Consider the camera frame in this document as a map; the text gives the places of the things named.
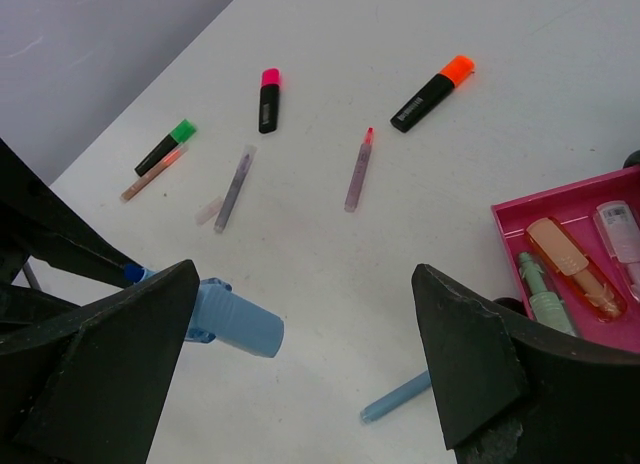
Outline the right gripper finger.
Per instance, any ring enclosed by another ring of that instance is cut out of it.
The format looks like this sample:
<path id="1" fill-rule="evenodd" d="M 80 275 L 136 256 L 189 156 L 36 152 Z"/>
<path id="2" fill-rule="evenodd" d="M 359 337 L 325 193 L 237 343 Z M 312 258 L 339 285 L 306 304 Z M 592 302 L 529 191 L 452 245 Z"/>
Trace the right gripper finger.
<path id="1" fill-rule="evenodd" d="M 460 463 L 635 463 L 639 357 L 487 300 L 432 266 L 412 276 L 445 446 Z"/>

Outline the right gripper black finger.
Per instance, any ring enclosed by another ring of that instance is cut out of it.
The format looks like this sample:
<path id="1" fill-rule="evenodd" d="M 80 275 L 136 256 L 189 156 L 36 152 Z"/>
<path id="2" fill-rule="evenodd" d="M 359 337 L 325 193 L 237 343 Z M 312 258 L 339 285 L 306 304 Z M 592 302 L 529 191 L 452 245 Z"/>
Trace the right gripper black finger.
<path id="1" fill-rule="evenodd" d="M 161 272 L 199 282 L 192 261 Z M 180 355 L 178 312 L 152 281 L 80 308 L 68 333 L 1 336 L 4 463 L 143 463 Z"/>

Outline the pink translucent correction pen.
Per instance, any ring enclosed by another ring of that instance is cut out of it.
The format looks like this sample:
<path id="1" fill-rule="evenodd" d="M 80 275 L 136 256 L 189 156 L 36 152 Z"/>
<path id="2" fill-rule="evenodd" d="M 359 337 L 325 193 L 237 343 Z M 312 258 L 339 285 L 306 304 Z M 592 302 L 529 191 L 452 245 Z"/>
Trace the pink translucent correction pen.
<path id="1" fill-rule="evenodd" d="M 596 207 L 594 223 L 626 292 L 639 302 L 639 220 L 623 200 Z"/>

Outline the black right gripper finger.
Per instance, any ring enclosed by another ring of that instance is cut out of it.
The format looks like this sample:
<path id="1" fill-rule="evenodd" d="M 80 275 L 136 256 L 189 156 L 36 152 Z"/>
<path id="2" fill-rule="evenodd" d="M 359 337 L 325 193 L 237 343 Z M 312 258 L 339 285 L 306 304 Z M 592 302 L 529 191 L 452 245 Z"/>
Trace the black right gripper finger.
<path id="1" fill-rule="evenodd" d="M 1 284 L 1 333 L 58 334 L 77 330 L 80 308 L 45 292 Z"/>
<path id="2" fill-rule="evenodd" d="M 1 281 L 10 284 L 29 258 L 125 288 L 134 262 L 105 241 L 6 144 L 1 144 Z"/>

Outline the orange translucent correction pen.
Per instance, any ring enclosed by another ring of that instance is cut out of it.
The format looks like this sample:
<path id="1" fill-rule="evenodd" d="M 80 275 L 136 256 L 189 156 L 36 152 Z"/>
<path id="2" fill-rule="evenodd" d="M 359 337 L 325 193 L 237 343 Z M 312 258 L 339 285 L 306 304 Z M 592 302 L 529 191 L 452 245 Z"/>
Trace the orange translucent correction pen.
<path id="1" fill-rule="evenodd" d="M 553 217 L 531 223 L 525 236 L 543 262 L 603 322 L 620 318 L 627 302 L 566 227 Z"/>

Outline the black pink drawer organizer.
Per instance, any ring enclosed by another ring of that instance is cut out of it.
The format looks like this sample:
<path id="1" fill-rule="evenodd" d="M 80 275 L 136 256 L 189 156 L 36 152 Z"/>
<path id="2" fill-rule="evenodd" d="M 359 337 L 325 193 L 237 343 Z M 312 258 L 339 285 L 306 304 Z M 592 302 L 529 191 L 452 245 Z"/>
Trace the black pink drawer organizer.
<path id="1" fill-rule="evenodd" d="M 639 349 L 639 155 L 620 171 L 493 206 L 532 320 Z"/>

